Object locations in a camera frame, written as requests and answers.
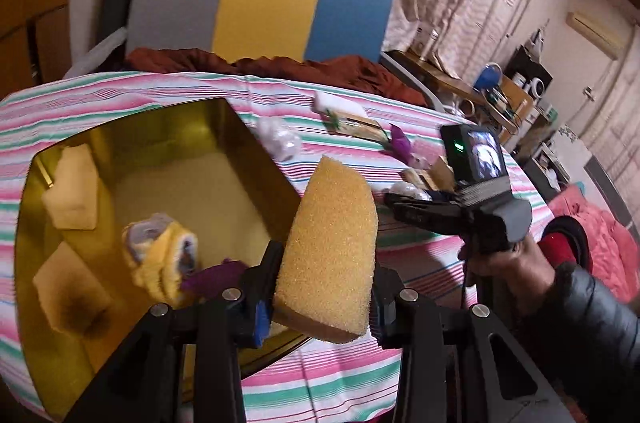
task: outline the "pink blanket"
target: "pink blanket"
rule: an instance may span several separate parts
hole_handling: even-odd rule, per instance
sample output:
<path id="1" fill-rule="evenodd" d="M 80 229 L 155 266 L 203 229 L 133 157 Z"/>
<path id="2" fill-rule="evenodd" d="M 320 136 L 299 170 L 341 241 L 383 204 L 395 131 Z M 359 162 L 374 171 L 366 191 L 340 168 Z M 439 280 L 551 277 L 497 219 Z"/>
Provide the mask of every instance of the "pink blanket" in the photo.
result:
<path id="1" fill-rule="evenodd" d="M 621 302 L 631 300 L 640 289 L 640 279 L 638 246 L 628 230 L 610 212 L 588 202 L 576 185 L 553 199 L 549 208 L 556 217 L 577 219 L 587 233 L 593 275 Z"/>

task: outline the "sponge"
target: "sponge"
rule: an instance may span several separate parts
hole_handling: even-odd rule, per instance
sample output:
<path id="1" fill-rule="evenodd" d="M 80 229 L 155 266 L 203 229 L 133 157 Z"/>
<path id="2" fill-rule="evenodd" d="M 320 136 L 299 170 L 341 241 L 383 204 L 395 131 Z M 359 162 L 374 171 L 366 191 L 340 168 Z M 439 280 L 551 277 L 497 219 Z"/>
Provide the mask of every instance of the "sponge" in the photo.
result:
<path id="1" fill-rule="evenodd" d="M 327 342 L 362 336 L 377 231 L 365 178 L 323 157 L 291 226 L 273 297 L 274 320 Z"/>
<path id="2" fill-rule="evenodd" d="M 66 243 L 33 277 L 40 306 L 52 329 L 80 337 L 111 305 L 111 297 L 89 267 Z"/>
<path id="3" fill-rule="evenodd" d="M 55 183 L 42 194 L 57 229 L 94 229 L 98 224 L 98 171 L 87 144 L 66 147 Z"/>

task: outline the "device screen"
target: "device screen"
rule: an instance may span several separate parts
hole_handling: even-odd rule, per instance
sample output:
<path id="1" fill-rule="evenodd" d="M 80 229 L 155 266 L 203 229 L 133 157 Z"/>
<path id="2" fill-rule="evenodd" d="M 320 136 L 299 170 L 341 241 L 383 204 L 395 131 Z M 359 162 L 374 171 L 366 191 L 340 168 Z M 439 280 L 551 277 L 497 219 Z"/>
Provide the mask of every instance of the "device screen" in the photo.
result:
<path id="1" fill-rule="evenodd" d="M 506 170 L 498 154 L 500 148 L 494 136 L 489 132 L 470 130 L 467 132 L 472 164 L 476 168 L 480 180 L 503 176 Z"/>

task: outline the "silver screw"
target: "silver screw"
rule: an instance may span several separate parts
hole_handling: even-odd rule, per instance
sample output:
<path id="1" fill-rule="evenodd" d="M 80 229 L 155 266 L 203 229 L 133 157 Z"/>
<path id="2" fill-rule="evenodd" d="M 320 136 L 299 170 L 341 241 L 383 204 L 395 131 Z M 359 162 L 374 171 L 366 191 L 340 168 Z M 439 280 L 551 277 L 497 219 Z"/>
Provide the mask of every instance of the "silver screw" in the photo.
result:
<path id="1" fill-rule="evenodd" d="M 487 318 L 491 311 L 489 311 L 489 308 L 484 304 L 475 304 L 471 308 L 471 313 L 473 313 L 476 317 Z"/>
<path id="2" fill-rule="evenodd" d="M 400 292 L 400 298 L 407 302 L 415 302 L 418 300 L 418 292 L 415 289 L 405 288 Z"/>
<path id="3" fill-rule="evenodd" d="M 169 313 L 169 306 L 164 303 L 154 304 L 151 306 L 149 312 L 155 317 L 164 317 L 167 313 Z"/>
<path id="4" fill-rule="evenodd" d="M 224 300 L 229 300 L 229 302 L 238 300 L 240 295 L 242 295 L 242 292 L 238 288 L 228 288 L 222 292 L 222 298 Z"/>

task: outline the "jacket sleeve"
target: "jacket sleeve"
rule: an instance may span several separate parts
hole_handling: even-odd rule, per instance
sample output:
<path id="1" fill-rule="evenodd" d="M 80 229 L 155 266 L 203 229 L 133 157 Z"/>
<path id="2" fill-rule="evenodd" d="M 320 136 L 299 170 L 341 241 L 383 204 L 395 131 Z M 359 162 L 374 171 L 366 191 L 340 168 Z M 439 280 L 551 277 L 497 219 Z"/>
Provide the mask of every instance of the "jacket sleeve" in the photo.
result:
<path id="1" fill-rule="evenodd" d="M 590 420 L 608 420 L 631 392 L 640 392 L 638 318 L 582 268 L 556 269 L 552 290 L 527 325 L 548 358 L 545 372 L 561 380 Z"/>

